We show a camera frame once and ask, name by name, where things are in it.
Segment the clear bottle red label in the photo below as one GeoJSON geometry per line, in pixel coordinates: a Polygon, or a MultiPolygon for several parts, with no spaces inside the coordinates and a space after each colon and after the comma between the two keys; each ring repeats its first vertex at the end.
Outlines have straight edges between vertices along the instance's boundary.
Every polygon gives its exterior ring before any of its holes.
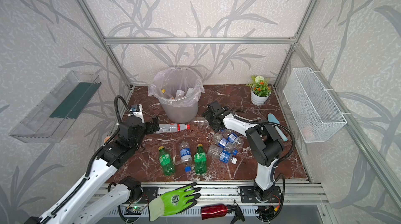
{"type": "Polygon", "coordinates": [[[196,126],[209,126],[208,120],[204,117],[195,117],[190,123],[196,126]]]}

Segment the crushed blue label bottle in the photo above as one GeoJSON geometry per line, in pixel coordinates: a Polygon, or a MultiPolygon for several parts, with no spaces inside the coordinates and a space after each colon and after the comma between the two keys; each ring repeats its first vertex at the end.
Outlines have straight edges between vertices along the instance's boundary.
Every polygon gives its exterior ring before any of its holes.
{"type": "Polygon", "coordinates": [[[238,151],[236,150],[235,146],[226,138],[223,137],[221,134],[215,134],[213,136],[213,142],[216,146],[220,147],[221,149],[236,155],[238,151]]]}
{"type": "Polygon", "coordinates": [[[222,129],[220,132],[223,135],[223,137],[235,147],[242,147],[244,145],[243,140],[232,130],[222,129]]]}
{"type": "Polygon", "coordinates": [[[236,164],[238,159],[229,151],[223,150],[222,148],[216,146],[216,145],[210,145],[208,149],[209,156],[212,158],[218,159],[220,162],[228,164],[236,164]]]}

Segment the white bottle red cap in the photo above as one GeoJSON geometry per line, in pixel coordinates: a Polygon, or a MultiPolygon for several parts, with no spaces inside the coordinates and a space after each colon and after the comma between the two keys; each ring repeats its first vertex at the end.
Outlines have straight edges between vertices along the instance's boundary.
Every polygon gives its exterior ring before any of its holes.
{"type": "Polygon", "coordinates": [[[160,124],[159,125],[159,130],[156,131],[156,133],[161,134],[161,133],[176,133],[184,130],[189,130],[190,125],[189,124],[176,124],[176,123],[170,123],[170,124],[160,124]]]}
{"type": "Polygon", "coordinates": [[[178,89],[175,94],[175,99],[180,99],[185,96],[185,91],[178,89]]]}

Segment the white bottle red cap front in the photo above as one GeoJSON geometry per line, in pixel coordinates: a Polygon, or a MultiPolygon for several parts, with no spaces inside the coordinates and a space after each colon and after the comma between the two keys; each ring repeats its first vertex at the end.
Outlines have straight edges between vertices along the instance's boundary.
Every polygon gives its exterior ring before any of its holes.
{"type": "Polygon", "coordinates": [[[180,99],[185,96],[185,91],[178,89],[175,94],[175,99],[180,99]]]}

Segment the green bottle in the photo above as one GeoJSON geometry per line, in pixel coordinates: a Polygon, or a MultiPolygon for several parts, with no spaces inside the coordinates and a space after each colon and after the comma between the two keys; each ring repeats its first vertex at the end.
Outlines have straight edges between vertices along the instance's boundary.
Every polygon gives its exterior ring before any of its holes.
{"type": "Polygon", "coordinates": [[[207,157],[202,144],[197,145],[194,162],[196,174],[205,174],[207,172],[207,157]]]}
{"type": "Polygon", "coordinates": [[[160,146],[158,148],[159,151],[159,162],[162,167],[162,171],[165,176],[172,176],[175,173],[175,165],[173,159],[171,158],[170,153],[164,148],[164,146],[160,146]]]}

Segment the clear bottle blue label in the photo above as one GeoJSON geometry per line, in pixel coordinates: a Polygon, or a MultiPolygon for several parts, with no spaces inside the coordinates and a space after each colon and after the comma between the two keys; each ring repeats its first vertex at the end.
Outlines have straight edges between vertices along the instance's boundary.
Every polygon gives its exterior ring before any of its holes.
{"type": "Polygon", "coordinates": [[[187,141],[183,141],[179,144],[179,149],[180,149],[181,163],[184,165],[185,172],[189,173],[191,172],[191,166],[193,161],[190,145],[187,141]]]}

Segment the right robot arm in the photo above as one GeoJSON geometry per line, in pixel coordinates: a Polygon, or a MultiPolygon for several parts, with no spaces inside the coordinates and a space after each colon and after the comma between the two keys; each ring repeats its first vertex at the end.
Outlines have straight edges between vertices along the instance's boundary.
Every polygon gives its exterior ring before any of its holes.
{"type": "Polygon", "coordinates": [[[207,106],[202,114],[212,129],[217,132],[221,129],[233,130],[247,138],[253,157],[258,162],[258,170],[254,180],[253,198],[261,203],[268,202],[279,188],[274,178],[278,165],[289,158],[295,150],[296,140],[292,131],[278,123],[267,120],[254,121],[244,118],[239,113],[243,110],[231,110],[220,106],[214,101],[207,106]],[[280,137],[276,128],[282,129],[290,135],[291,147],[286,154],[284,139],[280,137]]]}

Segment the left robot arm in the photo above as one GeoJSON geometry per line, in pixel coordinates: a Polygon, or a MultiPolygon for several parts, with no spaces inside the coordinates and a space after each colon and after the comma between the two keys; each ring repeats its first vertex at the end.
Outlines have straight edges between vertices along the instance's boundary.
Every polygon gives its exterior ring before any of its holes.
{"type": "Polygon", "coordinates": [[[94,203],[98,189],[113,176],[139,149],[146,135],[160,129],[157,117],[144,122],[141,117],[130,116],[121,122],[113,138],[102,145],[91,157],[85,174],[49,210],[40,217],[29,217],[28,224],[95,224],[107,213],[125,203],[140,201],[144,192],[140,181],[126,177],[106,195],[94,203]]]}

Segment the grey bin with plastic liner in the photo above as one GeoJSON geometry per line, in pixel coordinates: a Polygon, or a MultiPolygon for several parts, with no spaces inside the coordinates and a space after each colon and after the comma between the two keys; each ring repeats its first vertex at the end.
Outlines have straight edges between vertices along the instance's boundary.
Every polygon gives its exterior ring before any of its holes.
{"type": "Polygon", "coordinates": [[[171,67],[158,72],[148,86],[173,123],[189,123],[198,114],[198,102],[205,92],[201,77],[188,67],[171,67]]]}

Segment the potted plant in white pot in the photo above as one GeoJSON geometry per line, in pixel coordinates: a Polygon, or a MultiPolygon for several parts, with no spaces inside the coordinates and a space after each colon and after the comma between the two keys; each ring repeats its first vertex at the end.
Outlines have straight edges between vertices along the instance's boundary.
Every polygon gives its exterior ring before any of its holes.
{"type": "Polygon", "coordinates": [[[247,84],[251,88],[251,102],[255,106],[262,106],[272,93],[269,78],[261,75],[253,75],[251,78],[252,82],[247,84]]]}

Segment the green circuit board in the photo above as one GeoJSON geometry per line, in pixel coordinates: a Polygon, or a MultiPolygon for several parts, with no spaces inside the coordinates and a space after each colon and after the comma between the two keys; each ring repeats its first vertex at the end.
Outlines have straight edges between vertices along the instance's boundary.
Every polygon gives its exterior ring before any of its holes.
{"type": "Polygon", "coordinates": [[[145,212],[145,206],[127,206],[124,214],[128,216],[140,216],[145,212]]]}

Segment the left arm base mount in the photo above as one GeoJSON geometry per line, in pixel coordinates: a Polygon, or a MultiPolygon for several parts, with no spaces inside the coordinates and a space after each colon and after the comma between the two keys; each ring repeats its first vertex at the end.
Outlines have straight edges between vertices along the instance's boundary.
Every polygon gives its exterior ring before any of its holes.
{"type": "Polygon", "coordinates": [[[147,204],[158,196],[158,189],[156,186],[136,187],[133,190],[131,202],[133,204],[147,204]]]}

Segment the clear plastic wall shelf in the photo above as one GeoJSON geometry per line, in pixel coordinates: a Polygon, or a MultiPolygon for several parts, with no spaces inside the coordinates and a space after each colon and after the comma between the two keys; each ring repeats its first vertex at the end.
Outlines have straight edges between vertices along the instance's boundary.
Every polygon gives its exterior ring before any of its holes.
{"type": "Polygon", "coordinates": [[[9,136],[23,143],[59,143],[100,86],[97,74],[70,71],[9,136]]]}

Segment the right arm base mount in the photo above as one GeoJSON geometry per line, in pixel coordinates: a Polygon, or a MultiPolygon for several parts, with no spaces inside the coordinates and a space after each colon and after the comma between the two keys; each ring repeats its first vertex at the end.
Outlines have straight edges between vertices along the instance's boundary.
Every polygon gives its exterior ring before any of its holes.
{"type": "Polygon", "coordinates": [[[267,190],[261,190],[258,186],[239,186],[238,193],[241,197],[241,203],[259,204],[259,203],[280,203],[282,201],[282,191],[278,185],[272,185],[267,190]]]}

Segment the aluminium frame rail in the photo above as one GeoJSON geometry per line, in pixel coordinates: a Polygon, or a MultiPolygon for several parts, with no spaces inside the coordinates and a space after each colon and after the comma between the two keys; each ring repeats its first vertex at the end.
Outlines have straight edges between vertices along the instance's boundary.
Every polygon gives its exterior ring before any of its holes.
{"type": "Polygon", "coordinates": [[[116,44],[293,44],[291,37],[243,37],[243,38],[202,38],[202,37],[107,37],[108,45],[116,44]]]}

